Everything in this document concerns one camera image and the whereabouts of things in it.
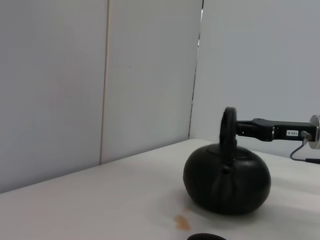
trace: metal cylinder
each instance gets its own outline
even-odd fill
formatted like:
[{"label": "metal cylinder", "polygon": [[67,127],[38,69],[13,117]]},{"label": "metal cylinder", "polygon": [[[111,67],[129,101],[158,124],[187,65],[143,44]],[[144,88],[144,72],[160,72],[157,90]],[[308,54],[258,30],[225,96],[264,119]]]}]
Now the metal cylinder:
[{"label": "metal cylinder", "polygon": [[312,149],[320,149],[320,115],[313,115],[310,119],[310,123],[316,126],[315,141],[309,141],[309,146]]}]

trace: white wall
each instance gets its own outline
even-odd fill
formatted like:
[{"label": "white wall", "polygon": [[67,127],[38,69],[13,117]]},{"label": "white wall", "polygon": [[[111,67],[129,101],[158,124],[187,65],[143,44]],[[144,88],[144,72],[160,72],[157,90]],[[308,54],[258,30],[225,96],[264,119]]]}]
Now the white wall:
[{"label": "white wall", "polygon": [[[206,0],[191,137],[217,141],[224,108],[239,120],[308,122],[320,114],[320,1]],[[301,143],[240,138],[288,157]],[[320,157],[306,146],[297,157]]]},{"label": "white wall", "polygon": [[99,164],[106,0],[0,1],[0,193]]},{"label": "white wall", "polygon": [[202,0],[110,0],[102,163],[186,140]]}]

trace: white table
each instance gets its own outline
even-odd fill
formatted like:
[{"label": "white table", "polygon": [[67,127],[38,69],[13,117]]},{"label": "white table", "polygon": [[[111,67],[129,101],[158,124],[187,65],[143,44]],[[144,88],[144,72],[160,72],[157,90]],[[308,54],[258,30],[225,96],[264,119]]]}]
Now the white table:
[{"label": "white table", "polygon": [[[0,195],[1,240],[319,240],[320,165],[265,153],[271,192],[256,212],[221,216],[194,205],[184,164],[188,140]],[[175,218],[190,230],[177,229]]]}]

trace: label sticker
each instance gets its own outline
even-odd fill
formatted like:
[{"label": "label sticker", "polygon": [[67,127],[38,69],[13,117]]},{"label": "label sticker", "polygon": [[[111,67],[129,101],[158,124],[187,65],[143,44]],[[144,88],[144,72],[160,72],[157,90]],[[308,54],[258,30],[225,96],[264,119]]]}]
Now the label sticker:
[{"label": "label sticker", "polygon": [[297,130],[287,130],[286,131],[286,135],[287,136],[291,136],[291,137],[298,137],[299,136],[299,131],[297,131]]}]

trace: brown stain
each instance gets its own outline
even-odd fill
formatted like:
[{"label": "brown stain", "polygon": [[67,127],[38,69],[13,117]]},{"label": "brown stain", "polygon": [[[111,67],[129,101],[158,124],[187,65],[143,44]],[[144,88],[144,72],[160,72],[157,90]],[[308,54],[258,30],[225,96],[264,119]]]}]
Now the brown stain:
[{"label": "brown stain", "polygon": [[182,211],[184,213],[189,213],[191,211],[191,209],[189,207],[185,207]]},{"label": "brown stain", "polygon": [[176,229],[184,230],[184,231],[190,231],[191,230],[189,222],[184,216],[179,214],[179,215],[175,216],[174,220],[176,222],[176,226],[175,226]]}]

